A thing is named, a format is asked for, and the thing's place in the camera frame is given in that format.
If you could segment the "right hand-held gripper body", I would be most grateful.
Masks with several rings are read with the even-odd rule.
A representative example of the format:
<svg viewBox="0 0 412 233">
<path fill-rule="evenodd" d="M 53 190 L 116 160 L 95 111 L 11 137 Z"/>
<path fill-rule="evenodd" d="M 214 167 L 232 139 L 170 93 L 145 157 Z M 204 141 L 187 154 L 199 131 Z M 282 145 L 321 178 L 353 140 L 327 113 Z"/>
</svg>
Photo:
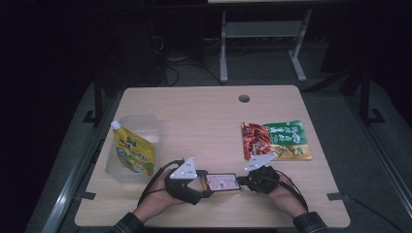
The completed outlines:
<svg viewBox="0 0 412 233">
<path fill-rule="evenodd" d="M 280 176 L 273 167 L 267 166 L 267 163 L 276 156 L 276 153 L 253 155 L 245 168 L 248 175 L 244 179 L 244 185 L 255 192 L 268 194 L 273 191 Z"/>
</svg>

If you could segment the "white metal table frame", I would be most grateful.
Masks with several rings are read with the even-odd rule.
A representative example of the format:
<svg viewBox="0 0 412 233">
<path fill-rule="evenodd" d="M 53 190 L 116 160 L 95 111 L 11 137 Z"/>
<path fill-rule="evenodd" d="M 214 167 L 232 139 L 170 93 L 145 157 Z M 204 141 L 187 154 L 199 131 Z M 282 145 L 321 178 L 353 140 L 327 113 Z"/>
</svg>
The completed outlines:
<svg viewBox="0 0 412 233">
<path fill-rule="evenodd" d="M 228 10 L 222 12 L 221 50 L 220 50 L 220 81 L 228 82 L 226 62 L 226 41 L 228 39 L 245 38 L 295 38 L 294 47 L 288 51 L 292 67 L 297 79 L 305 83 L 307 78 L 299 61 L 299 53 L 309 26 L 313 10 L 304 10 L 300 19 L 230 19 Z"/>
</svg>

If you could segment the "person's right hand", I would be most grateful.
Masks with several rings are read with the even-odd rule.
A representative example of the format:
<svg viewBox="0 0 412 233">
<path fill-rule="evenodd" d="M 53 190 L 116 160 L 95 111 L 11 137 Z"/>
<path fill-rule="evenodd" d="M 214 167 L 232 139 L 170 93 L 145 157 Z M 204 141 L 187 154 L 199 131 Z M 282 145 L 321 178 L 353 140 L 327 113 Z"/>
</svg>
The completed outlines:
<svg viewBox="0 0 412 233">
<path fill-rule="evenodd" d="M 296 218 L 307 213 L 302 203 L 289 190 L 282 186 L 276 187 L 267 197 L 280 211 L 291 218 Z"/>
</svg>

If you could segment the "clear plastic bin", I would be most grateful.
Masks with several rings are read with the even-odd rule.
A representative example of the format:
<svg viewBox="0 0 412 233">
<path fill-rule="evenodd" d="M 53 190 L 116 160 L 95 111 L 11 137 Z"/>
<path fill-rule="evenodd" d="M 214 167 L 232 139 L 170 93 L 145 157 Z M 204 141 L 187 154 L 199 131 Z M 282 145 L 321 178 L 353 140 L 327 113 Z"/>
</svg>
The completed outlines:
<svg viewBox="0 0 412 233">
<path fill-rule="evenodd" d="M 155 115 L 128 115 L 118 119 L 118 122 L 131 132 L 136 133 L 144 139 L 154 143 L 156 156 L 156 163 L 154 167 L 155 174 L 158 168 L 157 162 L 159 146 L 159 122 L 157 121 Z M 145 174 L 134 173 L 120 162 L 116 153 L 113 127 L 111 137 L 112 139 L 110 141 L 110 149 L 105 167 L 106 173 L 119 183 L 148 183 L 154 175 L 148 177 Z"/>
</svg>

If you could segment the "black metal stand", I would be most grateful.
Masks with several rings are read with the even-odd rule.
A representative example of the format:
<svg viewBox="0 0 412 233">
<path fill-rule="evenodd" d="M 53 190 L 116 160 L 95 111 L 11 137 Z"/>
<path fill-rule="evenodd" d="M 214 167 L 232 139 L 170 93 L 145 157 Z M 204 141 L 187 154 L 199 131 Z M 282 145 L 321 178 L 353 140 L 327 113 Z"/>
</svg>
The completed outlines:
<svg viewBox="0 0 412 233">
<path fill-rule="evenodd" d="M 102 84 L 100 74 L 97 73 L 93 80 L 94 109 L 87 111 L 84 122 L 98 125 L 103 116 Z"/>
<path fill-rule="evenodd" d="M 378 109 L 369 108 L 370 77 L 366 67 L 361 68 L 360 75 L 360 119 L 366 126 L 372 123 L 385 123 Z"/>
</svg>

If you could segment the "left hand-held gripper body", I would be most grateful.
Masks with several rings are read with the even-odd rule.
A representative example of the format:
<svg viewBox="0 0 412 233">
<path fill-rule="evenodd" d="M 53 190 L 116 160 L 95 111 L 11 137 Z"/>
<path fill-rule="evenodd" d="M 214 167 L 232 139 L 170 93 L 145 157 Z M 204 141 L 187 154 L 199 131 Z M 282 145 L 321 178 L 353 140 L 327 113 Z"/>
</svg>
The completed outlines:
<svg viewBox="0 0 412 233">
<path fill-rule="evenodd" d="M 197 178 L 194 159 L 185 160 L 182 165 L 172 169 L 164 179 L 166 191 L 175 199 L 196 205 L 203 194 L 189 187 L 189 184 Z"/>
</svg>

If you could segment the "green and red snack packet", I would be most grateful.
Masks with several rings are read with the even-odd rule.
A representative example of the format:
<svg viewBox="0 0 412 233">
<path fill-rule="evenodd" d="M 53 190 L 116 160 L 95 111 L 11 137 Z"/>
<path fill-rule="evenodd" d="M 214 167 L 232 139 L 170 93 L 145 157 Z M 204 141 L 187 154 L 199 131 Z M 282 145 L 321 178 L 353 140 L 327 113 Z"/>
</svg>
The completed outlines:
<svg viewBox="0 0 412 233">
<path fill-rule="evenodd" d="M 300 120 L 257 124 L 241 123 L 244 157 L 276 154 L 275 160 L 310 160 L 307 136 Z"/>
</svg>

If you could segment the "person's left hand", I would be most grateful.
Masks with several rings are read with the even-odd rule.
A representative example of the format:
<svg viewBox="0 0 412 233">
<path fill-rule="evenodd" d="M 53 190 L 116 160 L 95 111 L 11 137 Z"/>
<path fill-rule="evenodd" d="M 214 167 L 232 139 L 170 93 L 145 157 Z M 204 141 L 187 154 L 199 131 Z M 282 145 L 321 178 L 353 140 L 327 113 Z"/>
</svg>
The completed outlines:
<svg viewBox="0 0 412 233">
<path fill-rule="evenodd" d="M 184 204 L 184 201 L 173 198 L 165 189 L 164 179 L 167 177 L 170 169 L 164 171 L 154 182 L 150 193 L 132 212 L 143 223 L 146 223 L 152 217 L 158 216 L 172 206 Z"/>
</svg>

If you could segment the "red and yellow box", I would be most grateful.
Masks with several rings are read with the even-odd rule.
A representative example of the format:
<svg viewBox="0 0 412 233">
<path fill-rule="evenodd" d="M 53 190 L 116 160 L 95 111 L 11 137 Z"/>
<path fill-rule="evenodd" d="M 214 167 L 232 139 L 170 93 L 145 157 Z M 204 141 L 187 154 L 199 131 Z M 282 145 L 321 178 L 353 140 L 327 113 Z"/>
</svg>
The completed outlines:
<svg viewBox="0 0 412 233">
<path fill-rule="evenodd" d="M 208 190 L 219 194 L 236 193 L 241 190 L 235 174 L 207 174 L 203 182 Z"/>
</svg>

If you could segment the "yellow green spout pouch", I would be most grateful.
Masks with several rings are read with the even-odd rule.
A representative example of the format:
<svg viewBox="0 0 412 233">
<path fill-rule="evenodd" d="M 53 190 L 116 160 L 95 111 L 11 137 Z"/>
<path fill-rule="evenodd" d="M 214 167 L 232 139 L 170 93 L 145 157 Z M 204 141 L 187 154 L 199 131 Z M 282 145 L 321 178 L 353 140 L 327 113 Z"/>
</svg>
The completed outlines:
<svg viewBox="0 0 412 233">
<path fill-rule="evenodd" d="M 156 163 L 155 144 L 123 127 L 117 120 L 111 126 L 120 162 L 134 173 L 152 176 Z"/>
</svg>

